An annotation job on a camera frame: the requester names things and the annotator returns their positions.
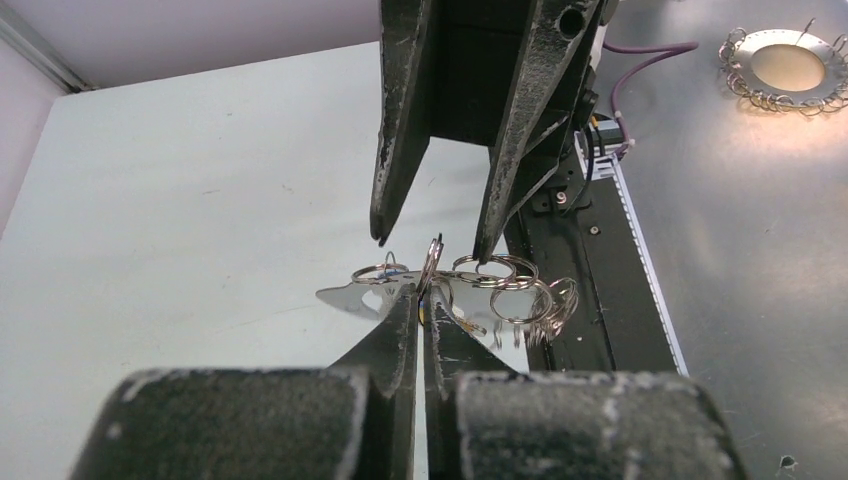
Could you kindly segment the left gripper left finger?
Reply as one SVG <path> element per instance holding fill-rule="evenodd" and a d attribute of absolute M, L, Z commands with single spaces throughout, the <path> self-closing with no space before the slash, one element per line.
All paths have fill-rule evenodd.
<path fill-rule="evenodd" d="M 324 368 L 171 368 L 108 397 L 75 479 L 409 479 L 418 294 Z"/>

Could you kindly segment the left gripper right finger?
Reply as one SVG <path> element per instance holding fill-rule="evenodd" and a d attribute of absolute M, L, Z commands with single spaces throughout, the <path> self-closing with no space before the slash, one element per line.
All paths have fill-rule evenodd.
<path fill-rule="evenodd" d="M 743 479 L 707 391 L 669 372 L 511 369 L 422 301 L 433 479 Z"/>

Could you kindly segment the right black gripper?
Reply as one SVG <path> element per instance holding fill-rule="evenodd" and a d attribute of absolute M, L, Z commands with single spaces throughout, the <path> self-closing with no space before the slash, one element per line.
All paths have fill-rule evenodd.
<path fill-rule="evenodd" d="M 597 103 L 594 47 L 615 1 L 382 1 L 381 124 L 370 234 L 384 246 L 435 137 L 493 149 L 473 258 L 557 170 Z"/>

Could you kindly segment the metal keyring band with rings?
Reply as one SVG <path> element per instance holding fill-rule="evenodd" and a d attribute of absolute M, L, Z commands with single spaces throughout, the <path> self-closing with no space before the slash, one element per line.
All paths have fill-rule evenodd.
<path fill-rule="evenodd" d="M 465 331 L 489 340 L 495 351 L 504 348 L 506 333 L 515 349 L 553 340 L 576 313 L 579 298 L 572 278 L 546 283 L 534 263 L 511 254 L 491 258 L 501 272 L 486 272 L 469 256 L 440 270 L 435 267 L 439 255 L 438 247 L 429 249 L 425 265 L 430 271 L 422 273 L 389 252 L 382 262 L 354 271 L 347 285 L 320 289 L 316 297 L 337 310 L 378 321 L 388 313 L 401 286 L 417 287 L 424 281 L 445 296 L 446 310 Z"/>

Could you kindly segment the spare metal keyring band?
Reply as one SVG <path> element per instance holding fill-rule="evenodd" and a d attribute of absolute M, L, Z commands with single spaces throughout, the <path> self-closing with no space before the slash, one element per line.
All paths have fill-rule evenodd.
<path fill-rule="evenodd" d="M 754 107 L 811 117 L 847 107 L 847 35 L 826 41 L 811 32 L 732 30 L 718 50 L 726 85 Z"/>

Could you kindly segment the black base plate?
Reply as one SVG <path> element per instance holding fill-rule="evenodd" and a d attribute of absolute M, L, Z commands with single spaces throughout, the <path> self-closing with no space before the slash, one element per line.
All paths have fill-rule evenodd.
<path fill-rule="evenodd" d="M 668 371 L 683 367 L 673 352 L 616 181 L 583 182 L 576 139 L 558 131 L 530 153 L 526 180 L 553 175 L 508 222 L 508 251 L 534 262 L 541 280 L 565 286 L 569 307 L 531 338 L 532 370 Z"/>

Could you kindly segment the right aluminium corner post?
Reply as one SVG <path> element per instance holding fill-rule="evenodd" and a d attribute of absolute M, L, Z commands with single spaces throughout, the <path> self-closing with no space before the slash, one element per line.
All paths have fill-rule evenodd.
<path fill-rule="evenodd" d="M 1 40 L 66 93 L 96 86 L 77 73 L 67 60 L 17 12 L 1 2 Z"/>

